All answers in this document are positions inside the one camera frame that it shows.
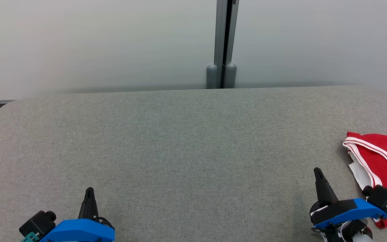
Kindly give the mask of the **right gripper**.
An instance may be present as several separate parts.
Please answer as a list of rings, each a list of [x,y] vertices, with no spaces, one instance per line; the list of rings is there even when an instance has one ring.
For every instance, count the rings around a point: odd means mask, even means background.
[[[320,168],[313,169],[318,202],[310,208],[313,225],[337,225],[357,218],[359,199],[338,200]]]

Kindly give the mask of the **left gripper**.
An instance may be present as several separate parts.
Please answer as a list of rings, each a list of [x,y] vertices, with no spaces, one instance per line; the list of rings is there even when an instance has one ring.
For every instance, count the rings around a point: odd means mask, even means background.
[[[92,187],[87,188],[85,191],[85,196],[80,207],[78,218],[95,220],[96,222],[115,230],[115,228],[106,218],[99,216],[98,206],[95,199],[95,192]]]

